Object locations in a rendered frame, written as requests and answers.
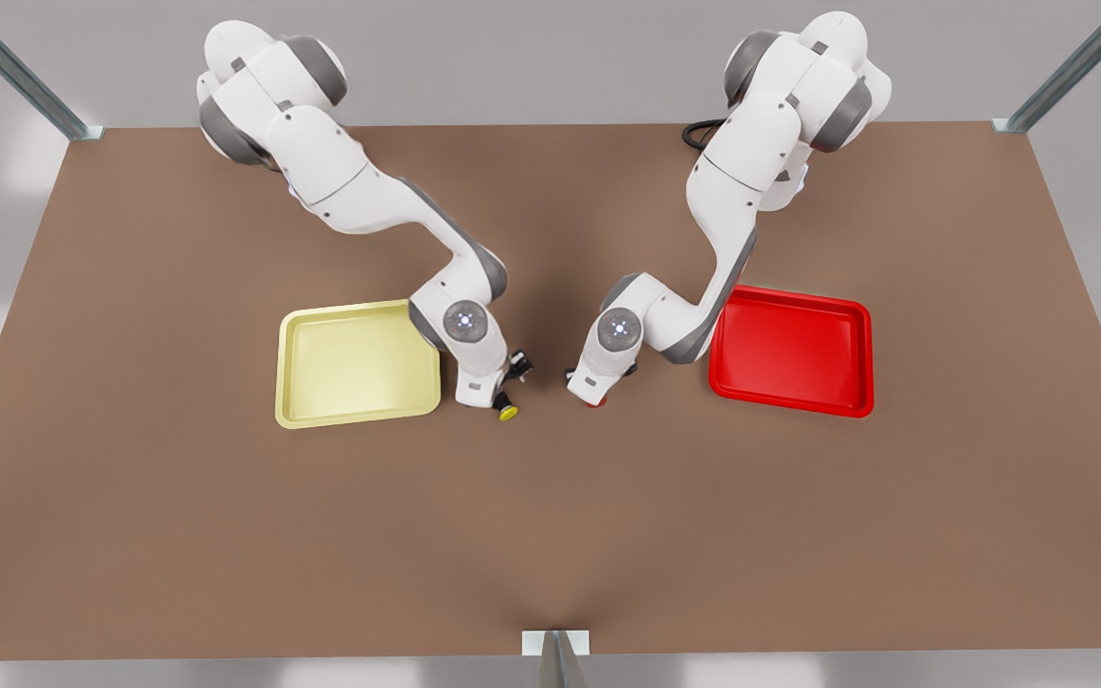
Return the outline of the silver frame post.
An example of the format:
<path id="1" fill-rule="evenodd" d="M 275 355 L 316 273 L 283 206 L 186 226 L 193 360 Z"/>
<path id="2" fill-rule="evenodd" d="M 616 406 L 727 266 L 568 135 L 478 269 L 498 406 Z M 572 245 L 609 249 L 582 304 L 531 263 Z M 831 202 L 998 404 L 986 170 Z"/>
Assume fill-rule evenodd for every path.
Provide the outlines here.
<path id="1" fill-rule="evenodd" d="M 50 90 L 48 84 L 40 79 L 3 39 L 0 39 L 0 77 L 70 142 L 103 139 L 103 125 L 88 125 L 84 122 L 69 105 Z"/>
<path id="2" fill-rule="evenodd" d="M 589 655 L 587 630 L 527 630 L 521 635 L 523 656 L 539 657 L 534 688 L 587 688 L 578 658 Z"/>
<path id="3" fill-rule="evenodd" d="M 1076 84 L 1083 81 L 1100 62 L 1101 23 L 1012 114 L 1009 114 L 1009 118 L 993 118 L 990 121 L 992 130 L 1000 134 L 1027 134 L 1032 127 L 1051 112 L 1054 106 L 1061 103 L 1062 97 L 1073 91 Z"/>

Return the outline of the pale yellow tray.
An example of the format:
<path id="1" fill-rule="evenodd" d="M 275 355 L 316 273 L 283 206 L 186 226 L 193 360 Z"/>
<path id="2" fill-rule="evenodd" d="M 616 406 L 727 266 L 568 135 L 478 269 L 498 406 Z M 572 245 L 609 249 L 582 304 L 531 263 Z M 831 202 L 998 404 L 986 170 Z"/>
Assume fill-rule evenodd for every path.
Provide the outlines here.
<path id="1" fill-rule="evenodd" d="M 288 430 L 422 417 L 442 404 L 442 353 L 408 302 L 290 312 L 279 326 L 274 416 Z"/>

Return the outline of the red tray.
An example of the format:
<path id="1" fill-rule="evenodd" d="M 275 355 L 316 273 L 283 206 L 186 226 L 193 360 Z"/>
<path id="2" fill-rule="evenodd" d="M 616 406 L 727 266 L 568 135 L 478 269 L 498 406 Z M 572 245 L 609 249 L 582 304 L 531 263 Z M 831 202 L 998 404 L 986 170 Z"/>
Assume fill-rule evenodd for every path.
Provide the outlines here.
<path id="1" fill-rule="evenodd" d="M 717 396 L 865 418 L 874 409 L 873 319 L 855 301 L 738 286 L 709 347 Z"/>

